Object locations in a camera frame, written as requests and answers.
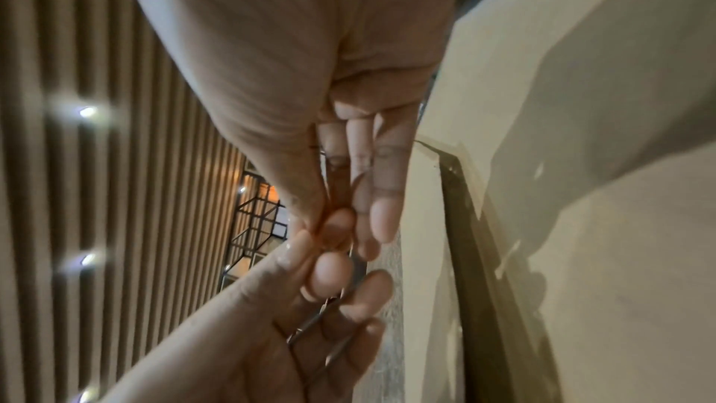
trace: hand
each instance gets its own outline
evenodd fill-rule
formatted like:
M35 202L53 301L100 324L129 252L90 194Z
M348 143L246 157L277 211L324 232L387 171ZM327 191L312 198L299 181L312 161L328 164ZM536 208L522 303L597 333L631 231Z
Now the hand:
M352 206L366 260L398 229L418 104L454 2L139 0L217 128L276 185L296 228L313 231L326 212Z
M299 290L317 255L311 234L297 234L188 318L105 401L342 401L375 359L384 324L374 317L392 280L372 272L289 346L286 339L320 307Z

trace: wall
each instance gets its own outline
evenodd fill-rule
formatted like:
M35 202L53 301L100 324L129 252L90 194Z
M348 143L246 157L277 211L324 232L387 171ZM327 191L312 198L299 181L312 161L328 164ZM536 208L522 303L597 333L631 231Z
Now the wall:
M96 394L216 291L242 155L134 0L0 0L0 65L0 401Z
M715 55L716 0L483 0L457 23L418 139L444 158L485 401L713 399Z

